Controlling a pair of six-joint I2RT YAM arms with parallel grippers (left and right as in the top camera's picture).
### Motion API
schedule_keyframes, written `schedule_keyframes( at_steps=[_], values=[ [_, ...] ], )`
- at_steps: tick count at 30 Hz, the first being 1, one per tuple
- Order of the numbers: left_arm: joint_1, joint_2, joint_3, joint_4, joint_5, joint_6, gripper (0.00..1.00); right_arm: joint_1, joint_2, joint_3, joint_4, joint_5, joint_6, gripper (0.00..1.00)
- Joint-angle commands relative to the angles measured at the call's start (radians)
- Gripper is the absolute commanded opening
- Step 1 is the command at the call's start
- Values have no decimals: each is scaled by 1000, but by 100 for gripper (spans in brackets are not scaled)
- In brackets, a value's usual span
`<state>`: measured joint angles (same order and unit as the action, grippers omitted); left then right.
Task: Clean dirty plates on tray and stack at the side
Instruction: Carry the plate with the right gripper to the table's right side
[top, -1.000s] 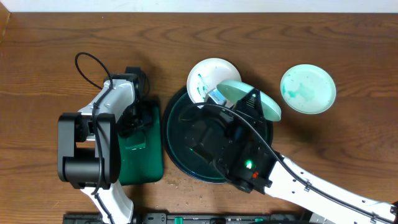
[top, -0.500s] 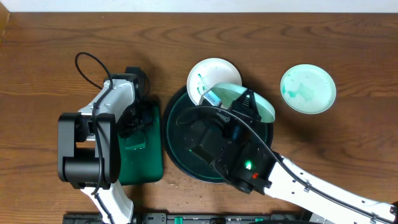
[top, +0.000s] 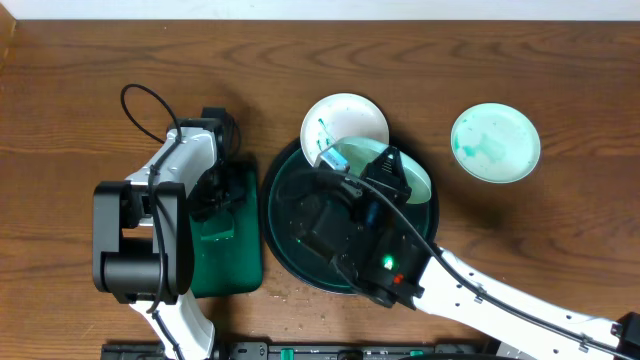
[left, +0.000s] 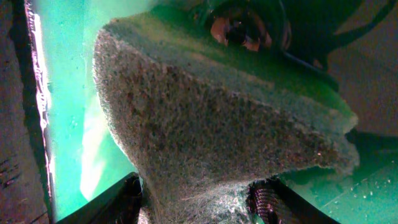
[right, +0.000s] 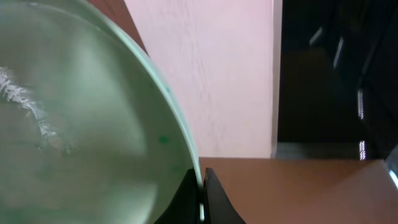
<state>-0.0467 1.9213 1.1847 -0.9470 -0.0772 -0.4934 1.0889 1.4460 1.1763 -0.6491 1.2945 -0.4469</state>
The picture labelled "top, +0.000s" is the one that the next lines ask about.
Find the mint plate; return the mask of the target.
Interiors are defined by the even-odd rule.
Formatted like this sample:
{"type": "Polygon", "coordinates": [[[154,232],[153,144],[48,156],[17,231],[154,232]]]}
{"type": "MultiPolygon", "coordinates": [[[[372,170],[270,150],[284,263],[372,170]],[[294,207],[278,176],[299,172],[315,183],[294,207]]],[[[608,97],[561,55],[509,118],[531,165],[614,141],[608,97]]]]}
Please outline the mint plate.
{"type": "Polygon", "coordinates": [[[508,184],[527,177],[541,156],[541,140],[529,118],[500,103],[482,103],[462,112],[450,135],[458,164],[473,177],[508,184]]]}
{"type": "MultiPolygon", "coordinates": [[[[375,139],[358,136],[341,138],[332,145],[346,159],[350,166],[349,173],[356,176],[362,175],[365,166],[388,147],[388,144],[375,139]]],[[[400,153],[400,159],[408,186],[412,190],[407,203],[417,205],[428,202],[432,195],[432,183],[426,170],[404,152],[400,153]]]]}

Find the green scouring sponge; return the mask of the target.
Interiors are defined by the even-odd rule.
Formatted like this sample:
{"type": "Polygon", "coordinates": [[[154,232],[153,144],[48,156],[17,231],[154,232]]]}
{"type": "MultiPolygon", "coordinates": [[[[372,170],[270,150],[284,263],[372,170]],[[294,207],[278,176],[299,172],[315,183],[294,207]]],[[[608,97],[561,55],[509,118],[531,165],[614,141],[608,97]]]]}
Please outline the green scouring sponge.
{"type": "Polygon", "coordinates": [[[202,224],[200,230],[202,241],[217,242],[235,236],[235,221],[232,217],[210,218],[202,224]]]}

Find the white plate with green streaks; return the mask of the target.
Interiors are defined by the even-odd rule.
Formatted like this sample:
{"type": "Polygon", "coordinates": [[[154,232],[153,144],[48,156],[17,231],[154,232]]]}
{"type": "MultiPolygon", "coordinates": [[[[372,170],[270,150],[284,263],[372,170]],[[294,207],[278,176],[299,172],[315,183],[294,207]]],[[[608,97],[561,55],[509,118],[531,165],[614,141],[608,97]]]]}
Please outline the white plate with green streaks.
{"type": "Polygon", "coordinates": [[[345,137],[365,137],[388,144],[389,125],[369,99],[337,93],[319,100],[307,112],[300,129],[300,146],[310,165],[318,155],[345,137]]]}

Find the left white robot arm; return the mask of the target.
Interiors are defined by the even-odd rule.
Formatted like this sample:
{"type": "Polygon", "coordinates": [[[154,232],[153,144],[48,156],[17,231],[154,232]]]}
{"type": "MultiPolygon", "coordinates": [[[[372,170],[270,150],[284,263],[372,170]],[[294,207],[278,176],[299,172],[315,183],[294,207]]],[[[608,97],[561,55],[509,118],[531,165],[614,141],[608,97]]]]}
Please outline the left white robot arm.
{"type": "Polygon", "coordinates": [[[142,315],[168,359],[208,359],[214,352],[215,327],[191,290],[191,225],[246,196],[226,171],[237,132],[223,108],[177,118],[141,169],[103,181],[93,193],[95,287],[142,315]]]}

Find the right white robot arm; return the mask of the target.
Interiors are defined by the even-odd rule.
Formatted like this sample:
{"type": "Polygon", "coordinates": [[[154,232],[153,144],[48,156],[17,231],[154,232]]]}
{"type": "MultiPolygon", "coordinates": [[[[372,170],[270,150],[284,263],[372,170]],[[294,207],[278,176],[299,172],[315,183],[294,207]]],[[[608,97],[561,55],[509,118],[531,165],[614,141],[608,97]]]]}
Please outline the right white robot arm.
{"type": "Polygon", "coordinates": [[[536,359],[636,359],[639,316],[575,313],[493,279],[433,240],[438,203],[429,174],[394,146],[353,173],[335,148],[285,177],[291,238],[373,302],[472,327],[536,359]]]}

